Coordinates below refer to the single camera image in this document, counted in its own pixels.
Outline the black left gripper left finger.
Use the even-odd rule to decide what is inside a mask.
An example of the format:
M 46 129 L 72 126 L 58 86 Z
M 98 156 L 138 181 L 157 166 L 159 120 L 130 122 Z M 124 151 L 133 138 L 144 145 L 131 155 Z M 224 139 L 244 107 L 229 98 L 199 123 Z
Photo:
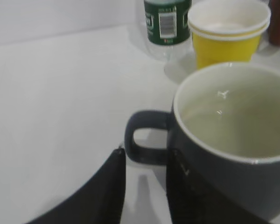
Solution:
M 119 147 L 77 192 L 33 224 L 119 224 L 126 192 L 126 154 Z

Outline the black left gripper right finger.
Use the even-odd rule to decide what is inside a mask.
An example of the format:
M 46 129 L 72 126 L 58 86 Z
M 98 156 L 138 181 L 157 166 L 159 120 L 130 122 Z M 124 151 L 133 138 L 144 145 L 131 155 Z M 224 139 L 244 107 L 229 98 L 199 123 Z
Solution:
M 174 224 L 269 224 L 280 214 L 280 161 L 249 164 L 170 149 L 167 199 Z

